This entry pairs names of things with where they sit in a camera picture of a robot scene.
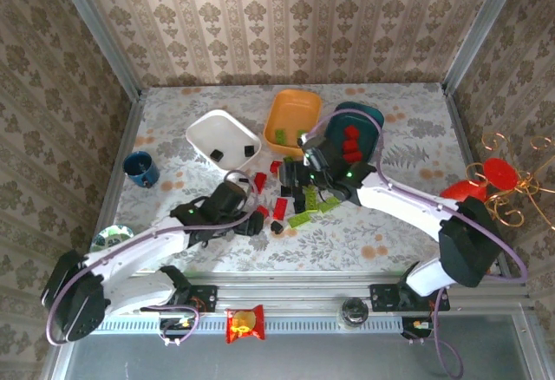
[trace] lego brick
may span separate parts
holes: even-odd
[[[281,197],[282,198],[288,198],[290,196],[291,196],[291,188],[281,186]]]
[[[224,157],[224,154],[218,149],[215,149],[213,152],[210,153],[210,158],[215,161],[221,161],[222,157]]]
[[[340,205],[341,201],[335,196],[332,196],[331,198],[328,198],[325,202],[320,202],[318,204],[318,209],[321,213],[327,213],[328,211],[331,211],[332,209]]]
[[[274,219],[278,221],[283,221],[285,217],[285,210],[287,209],[287,199],[277,198],[276,206],[274,207]]]
[[[306,195],[303,193],[303,189],[301,187],[293,187],[291,191],[295,201],[304,202],[306,200]]]
[[[245,146],[245,157],[252,157],[254,155],[254,146]]]
[[[286,141],[287,140],[285,138],[285,130],[283,130],[282,128],[276,130],[276,143],[284,146]]]
[[[284,226],[279,224],[277,221],[273,221],[270,224],[270,229],[274,234],[281,234],[284,231]]]
[[[282,161],[273,161],[270,165],[270,173],[271,174],[276,174],[282,163],[283,163]]]
[[[362,152],[347,153],[343,155],[343,158],[348,163],[355,163],[362,160]]]
[[[306,212],[307,213],[318,212],[318,202],[317,202],[316,192],[314,191],[307,191],[306,193]]]
[[[295,213],[303,213],[306,211],[306,205],[304,201],[296,200],[293,202],[293,206],[295,207]]]
[[[307,212],[300,213],[299,215],[295,215],[294,217],[289,218],[287,222],[289,222],[289,225],[291,226],[291,228],[297,228],[302,224],[306,224],[307,222],[310,222],[310,215]]]
[[[343,152],[353,153],[358,152],[358,143],[356,140],[346,140],[343,142]]]
[[[260,213],[262,213],[264,215],[264,219],[266,219],[270,216],[270,212],[266,208],[264,208],[262,205],[258,206],[257,211],[259,211]]]
[[[262,174],[260,172],[258,172],[254,177],[254,185],[257,187],[258,193],[262,193],[267,178],[268,176],[266,176],[266,174]]]
[[[343,132],[344,132],[344,134],[345,134],[345,137],[347,137],[348,140],[356,140],[356,139],[358,139],[358,138],[360,137],[360,135],[361,135],[361,132],[358,131],[358,128],[356,128],[356,127],[353,126],[353,125],[350,125],[350,126],[346,127],[346,128],[343,130]]]

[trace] floral tablecloth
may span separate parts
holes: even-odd
[[[114,222],[139,233],[180,203],[210,194],[222,173],[187,142],[186,128],[210,110],[233,115],[263,142],[247,172],[268,174],[261,202],[272,209],[279,196],[278,179],[269,165],[282,156],[264,143],[264,123],[276,93],[299,88],[319,94],[323,112],[340,102],[361,102],[385,115],[382,164],[391,178],[429,193],[439,193],[464,176],[465,164],[437,83],[306,86],[245,86],[153,88],[147,96],[135,150],[149,152],[160,169],[160,180],[142,189],[126,180]],[[287,216],[293,215],[292,199]],[[425,233],[384,213],[341,205],[297,230],[276,236],[268,219],[258,236],[228,234],[207,248],[200,245],[162,261],[182,271],[402,271],[437,252]],[[158,268],[160,263],[151,267]]]

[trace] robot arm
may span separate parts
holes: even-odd
[[[52,311],[63,339],[75,341],[87,336],[110,314],[175,304],[177,297],[184,300],[191,285],[172,266],[146,277],[132,276],[149,264],[198,243],[206,246],[209,240],[228,231],[241,235],[260,233],[264,215],[259,212],[233,225],[247,214],[242,211],[246,198],[241,187],[225,180],[210,197],[177,206],[159,224],[123,243],[85,256],[75,250],[63,254],[41,296],[42,305],[49,311],[59,301]],[[83,275],[71,282],[80,272]],[[68,289],[67,293],[58,298],[62,288]]]
[[[280,167],[282,184],[312,183],[330,191],[340,201],[376,209],[408,222],[439,243],[439,255],[414,266],[403,280],[419,297],[425,298],[454,283],[477,286],[500,254],[496,243],[450,212],[464,215],[498,235],[489,212],[479,200],[444,199],[394,182],[366,163],[351,166],[321,136],[301,143],[304,162],[284,163]]]

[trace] red snack bag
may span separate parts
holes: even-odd
[[[262,305],[252,309],[226,310],[227,326],[225,341],[230,344],[238,338],[254,336],[265,339],[264,308]]]

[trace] patterned wallpaper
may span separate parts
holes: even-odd
[[[129,101],[69,0],[0,0],[0,379],[38,378],[39,295],[93,236]]]
[[[530,146],[534,135],[555,139],[555,0],[508,0],[486,42],[457,90],[459,110],[475,155],[489,153],[480,144],[483,132],[510,137],[518,166],[532,171],[555,155]],[[555,161],[539,174],[545,187],[555,188]],[[555,220],[555,194],[535,197]],[[525,224],[506,234],[529,266],[528,288],[555,354],[555,231],[527,200],[515,205]]]
[[[483,0],[95,0],[143,87],[440,82]]]

